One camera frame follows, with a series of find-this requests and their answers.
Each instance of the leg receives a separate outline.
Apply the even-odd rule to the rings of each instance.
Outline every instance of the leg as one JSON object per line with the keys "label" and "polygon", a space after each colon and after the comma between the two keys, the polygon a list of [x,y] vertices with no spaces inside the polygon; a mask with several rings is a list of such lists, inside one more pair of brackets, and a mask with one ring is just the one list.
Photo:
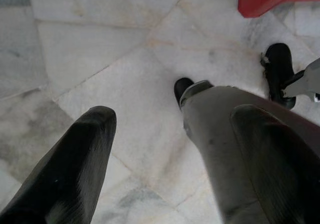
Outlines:
{"label": "leg", "polygon": [[204,82],[199,82],[189,86],[181,100],[184,128],[204,159],[225,222],[269,223],[234,134],[231,116],[235,108],[250,104],[266,110],[300,136],[317,158],[320,128],[275,103],[237,88],[210,87],[208,83],[204,88]]}
{"label": "leg", "polygon": [[90,223],[104,182],[116,114],[93,107],[39,161],[0,223]]}

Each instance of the black shoe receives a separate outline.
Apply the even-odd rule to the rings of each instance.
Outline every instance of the black shoe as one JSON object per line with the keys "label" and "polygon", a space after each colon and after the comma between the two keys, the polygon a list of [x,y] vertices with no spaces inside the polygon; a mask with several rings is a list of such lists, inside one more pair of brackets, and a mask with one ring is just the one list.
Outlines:
{"label": "black shoe", "polygon": [[263,64],[269,85],[269,98],[288,109],[292,109],[296,104],[296,98],[285,98],[282,93],[286,82],[295,75],[289,47],[283,43],[273,44],[268,48],[265,56],[269,60],[268,63]]}
{"label": "black shoe", "polygon": [[182,94],[185,92],[185,90],[189,86],[191,86],[193,84],[194,84],[194,82],[189,78],[181,78],[176,81],[173,89],[174,89],[174,95],[175,95],[176,101],[178,102],[178,105],[180,103],[180,99],[181,99]]}

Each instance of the dark stain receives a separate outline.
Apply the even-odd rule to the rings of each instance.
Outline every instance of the dark stain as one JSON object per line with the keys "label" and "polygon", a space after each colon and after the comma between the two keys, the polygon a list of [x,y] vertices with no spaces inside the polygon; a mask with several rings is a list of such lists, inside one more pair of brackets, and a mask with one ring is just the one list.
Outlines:
{"label": "dark stain", "polygon": [[28,96],[30,96],[34,93],[37,93],[37,92],[40,92],[40,90],[39,89],[29,90],[29,91],[26,91],[26,92],[23,92],[22,94],[20,94],[19,97],[24,99],[24,98],[27,98]]}
{"label": "dark stain", "polygon": [[209,51],[209,62],[212,63],[212,64],[214,64],[214,62],[215,62],[214,61],[214,59],[215,59],[214,57],[215,57],[215,51],[214,50],[210,50]]}
{"label": "dark stain", "polygon": [[8,52],[9,52],[10,54],[12,54],[13,56],[16,56],[16,57],[18,57],[18,58],[21,56],[19,52],[14,51],[14,50],[8,50]]}
{"label": "dark stain", "polygon": [[6,162],[11,162],[13,160],[12,147],[7,145],[4,138],[0,138],[0,158]]}
{"label": "dark stain", "polygon": [[209,144],[209,145],[208,145],[208,149],[209,149],[209,150],[214,150],[214,149],[215,149],[215,143],[216,143],[216,142],[215,142],[213,139],[210,139],[210,140],[209,140],[209,143],[208,143],[208,144]]}
{"label": "dark stain", "polygon": [[317,11],[320,8],[320,3],[319,2],[312,2],[311,4],[311,10],[312,11]]}
{"label": "dark stain", "polygon": [[243,43],[247,47],[254,49],[257,43],[262,40],[262,36],[266,33],[269,23],[269,20],[264,16],[252,19],[243,31]]}
{"label": "dark stain", "polygon": [[107,211],[106,213],[103,214],[101,221],[103,223],[109,223],[112,220],[116,219],[117,217],[122,218],[122,215],[120,213],[116,213],[114,211]]}
{"label": "dark stain", "polygon": [[168,161],[166,162],[165,166],[161,170],[160,176],[168,175],[168,173],[174,175],[175,173],[172,171],[172,166],[175,163],[180,163],[180,160],[183,159],[185,152],[186,152],[186,136],[183,136],[179,139],[177,143],[175,143],[174,150],[169,153]]}
{"label": "dark stain", "polygon": [[294,7],[294,3],[292,2],[283,3],[273,8],[272,12],[278,17],[280,21],[283,21],[285,20],[289,11],[293,9],[293,7]]}
{"label": "dark stain", "polygon": [[143,202],[146,199],[159,199],[159,196],[147,188],[138,187],[131,190],[125,197],[119,201],[120,208],[130,208],[135,202]]}

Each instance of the white marble tile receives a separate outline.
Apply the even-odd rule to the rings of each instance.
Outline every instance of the white marble tile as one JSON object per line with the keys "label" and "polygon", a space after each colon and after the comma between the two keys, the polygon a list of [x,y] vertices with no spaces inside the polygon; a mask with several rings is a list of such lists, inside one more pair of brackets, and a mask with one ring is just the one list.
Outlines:
{"label": "white marble tile", "polygon": [[299,38],[320,58],[320,37],[300,36]]}
{"label": "white marble tile", "polygon": [[39,90],[0,101],[0,158],[23,182],[72,120]]}
{"label": "white marble tile", "polygon": [[200,185],[192,196],[177,207],[191,223],[224,223],[209,181]]}
{"label": "white marble tile", "polygon": [[8,203],[12,200],[20,187],[21,183],[19,182],[11,186],[9,192],[7,192],[6,195],[4,195],[0,200],[0,211],[2,211],[8,205]]}
{"label": "white marble tile", "polygon": [[31,7],[0,8],[0,98],[47,82]]}
{"label": "white marble tile", "polygon": [[10,195],[11,190],[19,185],[19,182],[14,179],[6,169],[3,169],[3,165],[0,168],[0,210],[7,204],[7,197]]}
{"label": "white marble tile", "polygon": [[292,49],[296,70],[315,59],[304,43],[270,12],[259,18],[245,19],[238,13],[237,0],[181,0],[178,5],[212,38],[223,36],[257,52],[266,51],[276,42],[286,43]]}
{"label": "white marble tile", "polygon": [[153,27],[179,0],[32,0],[37,19]]}
{"label": "white marble tile", "polygon": [[320,36],[320,3],[301,2],[295,4],[295,28],[299,36]]}
{"label": "white marble tile", "polygon": [[258,19],[252,19],[243,31],[241,42],[249,48],[265,52],[274,43],[285,43],[290,47],[293,70],[304,69],[316,59],[314,53],[294,36],[272,13],[266,13]]}
{"label": "white marble tile", "polygon": [[53,96],[80,84],[141,44],[147,30],[40,23],[46,70]]}
{"label": "white marble tile", "polygon": [[263,68],[259,52],[220,36],[207,36],[179,8],[151,32],[148,46],[177,76],[212,84],[237,86],[263,94]]}
{"label": "white marble tile", "polygon": [[290,9],[288,14],[286,15],[286,17],[283,20],[283,23],[285,26],[287,26],[287,28],[293,33],[296,33],[296,13],[294,8]]}
{"label": "white marble tile", "polygon": [[57,101],[73,118],[94,105],[113,108],[118,120],[114,155],[173,205],[206,176],[182,127],[173,94],[178,78],[152,52],[137,49]]}
{"label": "white marble tile", "polygon": [[293,33],[296,33],[295,28],[295,4],[293,2],[283,3],[271,11],[272,13]]}
{"label": "white marble tile", "polygon": [[156,218],[148,222],[149,224],[192,224],[183,215],[181,215],[176,210],[170,212],[169,214],[163,215],[160,218]]}
{"label": "white marble tile", "polygon": [[112,154],[109,157],[108,165],[106,168],[106,175],[104,184],[101,189],[100,195],[105,195],[108,191],[117,187],[121,182],[126,180],[132,173],[131,171]]}
{"label": "white marble tile", "polygon": [[135,177],[100,196],[92,224],[139,224],[155,222],[173,211],[160,196]]}
{"label": "white marble tile", "polygon": [[181,0],[178,5],[202,30],[232,40],[240,39],[243,26],[250,22],[238,12],[238,0]]}

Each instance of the floor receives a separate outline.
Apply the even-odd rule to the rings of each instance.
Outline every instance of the floor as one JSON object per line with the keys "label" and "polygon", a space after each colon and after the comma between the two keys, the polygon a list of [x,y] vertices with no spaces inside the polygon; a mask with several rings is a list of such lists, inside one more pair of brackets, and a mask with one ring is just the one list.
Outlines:
{"label": "floor", "polygon": [[[221,223],[173,95],[184,76],[267,97],[260,53],[320,57],[320,4],[244,19],[237,0],[0,0],[0,209],[90,107],[117,113],[92,223]],[[320,124],[299,96],[296,113]]]}

